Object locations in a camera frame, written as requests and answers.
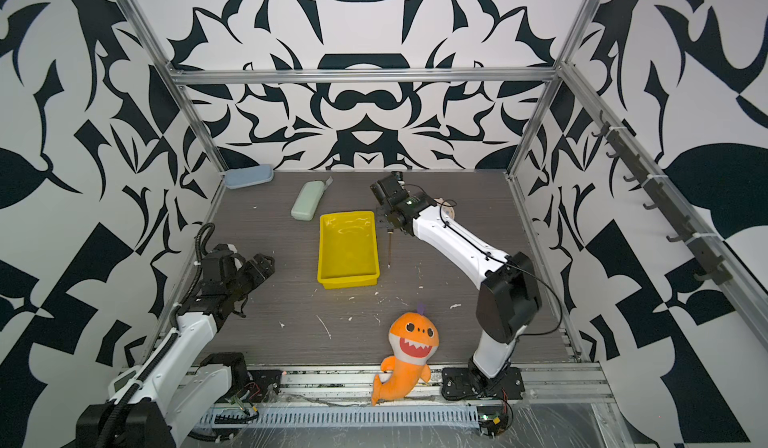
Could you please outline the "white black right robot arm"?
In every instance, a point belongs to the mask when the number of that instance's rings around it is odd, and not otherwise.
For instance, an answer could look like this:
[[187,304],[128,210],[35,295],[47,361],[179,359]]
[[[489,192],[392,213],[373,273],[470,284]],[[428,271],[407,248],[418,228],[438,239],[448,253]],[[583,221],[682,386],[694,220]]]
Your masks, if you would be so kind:
[[523,253],[509,255],[476,237],[453,218],[456,202],[435,199],[424,191],[411,193],[391,174],[371,185],[371,191],[392,227],[437,249],[478,289],[476,318],[482,328],[479,344],[462,373],[464,388],[444,380],[447,400],[506,399],[523,390],[511,356],[520,338],[533,337],[528,327],[543,306],[540,289],[556,291],[534,272]]

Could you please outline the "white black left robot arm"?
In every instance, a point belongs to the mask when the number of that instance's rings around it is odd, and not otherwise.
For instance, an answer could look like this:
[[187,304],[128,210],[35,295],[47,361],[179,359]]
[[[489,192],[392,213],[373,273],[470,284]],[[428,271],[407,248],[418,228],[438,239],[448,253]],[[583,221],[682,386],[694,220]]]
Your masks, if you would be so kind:
[[243,354],[214,353],[192,366],[250,294],[275,272],[273,257],[244,257],[231,244],[207,246],[215,226],[194,238],[193,280],[169,315],[170,328],[146,361],[115,378],[109,399],[76,423],[77,447],[179,447],[222,398],[238,398],[252,377]]

